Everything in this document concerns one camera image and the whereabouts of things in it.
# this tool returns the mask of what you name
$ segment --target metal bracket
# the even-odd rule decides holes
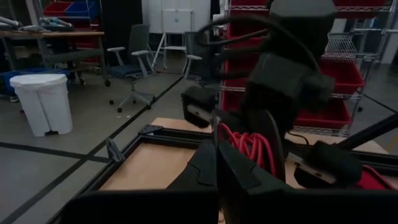
[[[138,132],[138,134],[150,134],[150,133],[153,133],[153,132],[158,131],[158,130],[161,130],[161,129],[163,129],[162,126],[150,125],[150,124],[148,124],[148,125],[144,126],[144,127]]]
[[[106,151],[108,152],[108,157],[115,162],[120,162],[120,161],[126,160],[124,155],[118,149],[118,146],[116,145],[116,143],[110,138],[108,138],[106,140]]]

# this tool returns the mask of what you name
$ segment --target coiled red cable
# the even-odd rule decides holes
[[[238,132],[232,133],[230,128],[223,123],[220,123],[219,127],[227,132],[229,136],[228,139],[229,143],[231,143],[232,146],[234,146],[239,150],[239,152],[250,158],[250,160],[256,162],[261,168],[266,170],[266,164],[264,162],[264,148],[265,148],[266,153],[268,155],[268,163],[270,167],[270,170],[268,170],[268,172],[273,176],[276,176],[272,149],[268,140],[264,136],[258,133],[250,135],[248,133],[244,134],[239,134]]]

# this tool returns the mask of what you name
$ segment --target floor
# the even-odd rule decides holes
[[[107,88],[99,76],[85,75],[86,86],[70,88],[74,127],[62,136],[33,137],[25,116],[19,112],[21,106],[0,98],[0,224],[46,223],[104,167],[106,138],[113,138],[122,148],[156,117],[183,119],[180,94],[192,83],[181,79],[179,66],[169,66],[137,86],[156,96],[151,110],[141,103],[131,103],[120,114],[117,106],[110,106],[108,101],[126,96],[129,82],[112,80]],[[396,113],[396,74],[394,68],[373,71],[361,102],[364,110],[356,116],[352,134]],[[393,138],[398,138],[398,131],[376,142],[398,154],[398,146],[391,146]]]

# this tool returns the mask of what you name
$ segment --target black cable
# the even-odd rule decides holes
[[[299,135],[299,134],[293,134],[293,133],[291,133],[290,131],[288,131],[287,132],[289,135],[291,135],[291,136],[296,136],[296,137],[299,137],[299,138],[302,138],[302,139],[304,139],[305,140],[305,144],[306,145],[310,145],[310,142],[308,141],[308,139],[306,138],[306,137],[304,137],[304,136],[302,136],[302,135]]]
[[[233,44],[240,42],[242,40],[247,40],[252,37],[262,37],[268,34],[268,29],[263,29],[257,32],[253,32],[250,34],[243,35],[241,37],[238,37],[236,39],[231,39],[231,40],[221,40],[221,41],[216,41],[216,42],[203,42],[203,40],[200,38],[201,35],[203,35],[206,31],[212,29],[214,26],[222,26],[225,24],[229,23],[234,23],[234,22],[246,22],[248,24],[257,22],[260,24],[264,24],[265,26],[269,27],[270,29],[274,29],[277,32],[280,32],[287,36],[289,39],[291,39],[293,42],[295,42],[300,48],[305,52],[307,57],[313,62],[315,70],[318,73],[320,72],[320,68],[318,65],[317,60],[315,57],[312,55],[311,51],[308,49],[308,47],[303,44],[301,40],[296,38],[290,31],[287,29],[283,28],[281,25],[272,22],[265,17],[258,16],[258,15],[238,15],[238,16],[230,16],[224,19],[219,19],[217,21],[213,21],[209,23],[207,26],[201,28],[197,35],[195,36],[195,41],[197,42],[198,45],[202,47],[209,47],[209,46],[222,46],[222,45],[227,45],[227,44]],[[242,57],[242,54],[251,54],[251,53],[259,53],[263,49],[263,45],[261,44],[258,47],[246,47],[246,48],[238,48],[234,50],[226,50],[222,53],[219,54],[219,56],[215,57],[215,60],[211,62],[210,64],[210,69],[211,69],[211,75],[215,79],[220,79],[220,80],[227,80],[227,79],[237,79],[237,78],[243,78],[243,77],[248,77],[251,71],[237,71],[233,73],[219,73],[216,71],[216,68],[218,65],[225,60],[232,59],[234,57]]]

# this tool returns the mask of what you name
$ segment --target table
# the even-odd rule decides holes
[[[72,37],[88,37],[94,36],[98,37],[99,47],[97,49],[89,49],[89,50],[79,50],[76,51],[74,48],[73,52],[69,52],[69,47],[64,47],[64,51],[60,54],[51,54],[51,51],[48,48],[48,39],[54,38],[72,38]],[[16,65],[17,57],[12,46],[12,39],[37,39],[39,44],[40,53],[43,58],[43,64],[47,68],[52,68],[52,64],[54,63],[63,63],[68,62],[68,67],[73,67],[73,61],[82,60],[90,57],[100,57],[101,71],[102,76],[105,82],[108,82],[108,77],[106,75],[106,65],[104,59],[104,50],[102,46],[102,36],[104,36],[104,32],[99,31],[74,31],[74,32],[23,32],[23,31],[0,31],[0,37],[2,38],[2,42],[4,44],[4,48],[6,49],[9,65],[11,70],[17,70],[18,67]]]
[[[202,131],[210,133],[211,128],[199,129],[194,125],[178,119],[157,118],[153,125],[165,128],[183,129],[189,131]],[[321,140],[327,143],[339,142],[344,138],[303,134],[310,144]],[[297,143],[303,139],[287,136]],[[355,150],[387,154],[387,152],[374,141],[370,141]],[[185,168],[195,151],[153,144],[141,144],[122,166],[105,182],[101,190],[136,190],[136,189],[165,189]],[[295,166],[286,162],[286,182],[295,188],[302,188],[294,178]],[[398,187],[398,178],[387,177],[394,187]]]

